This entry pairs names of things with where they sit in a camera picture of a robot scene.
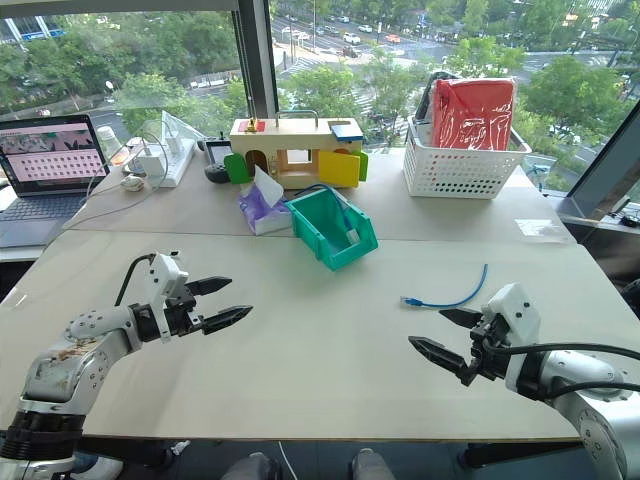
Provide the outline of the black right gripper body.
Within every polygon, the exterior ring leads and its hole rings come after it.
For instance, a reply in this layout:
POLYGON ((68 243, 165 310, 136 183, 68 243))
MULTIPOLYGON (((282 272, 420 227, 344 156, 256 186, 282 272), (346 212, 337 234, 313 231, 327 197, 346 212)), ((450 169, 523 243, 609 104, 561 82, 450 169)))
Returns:
POLYGON ((478 311, 471 312, 470 327, 471 363, 468 383, 477 376, 488 380, 504 379, 510 357, 499 353, 510 327, 501 314, 487 316, 478 311))

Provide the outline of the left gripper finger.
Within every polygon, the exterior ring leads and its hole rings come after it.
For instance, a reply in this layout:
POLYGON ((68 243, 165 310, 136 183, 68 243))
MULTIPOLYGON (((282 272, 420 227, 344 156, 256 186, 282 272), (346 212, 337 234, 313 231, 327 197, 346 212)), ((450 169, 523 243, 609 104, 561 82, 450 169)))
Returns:
POLYGON ((202 321, 201 332, 204 335, 210 335, 217 331, 228 328, 246 317, 253 307, 250 305, 232 306, 221 310, 215 315, 208 317, 202 321))
POLYGON ((199 280, 190 281, 185 284, 185 287, 193 296, 206 296, 221 290, 231 282, 231 278, 222 276, 211 276, 199 280))

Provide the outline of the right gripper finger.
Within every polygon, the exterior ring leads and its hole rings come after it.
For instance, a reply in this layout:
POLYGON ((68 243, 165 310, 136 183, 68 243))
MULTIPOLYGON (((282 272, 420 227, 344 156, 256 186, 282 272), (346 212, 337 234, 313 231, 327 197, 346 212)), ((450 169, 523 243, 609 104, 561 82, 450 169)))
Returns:
POLYGON ((469 386, 474 380, 475 372, 461 355, 427 337, 409 336, 408 341, 421 356, 454 374, 463 385, 469 386))
POLYGON ((447 308, 438 311, 440 315, 453 322, 457 326, 473 329, 483 318, 483 313, 467 308, 447 308))

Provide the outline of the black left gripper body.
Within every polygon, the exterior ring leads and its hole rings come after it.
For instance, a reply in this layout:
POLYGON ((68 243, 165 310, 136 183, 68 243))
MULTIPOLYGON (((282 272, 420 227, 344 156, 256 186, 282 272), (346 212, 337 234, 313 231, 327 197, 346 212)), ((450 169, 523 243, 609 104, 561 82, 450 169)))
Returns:
POLYGON ((168 342, 172 336, 184 336, 202 327, 203 316, 196 312, 196 296, 202 295, 200 282, 177 286, 161 304, 160 339, 168 342))

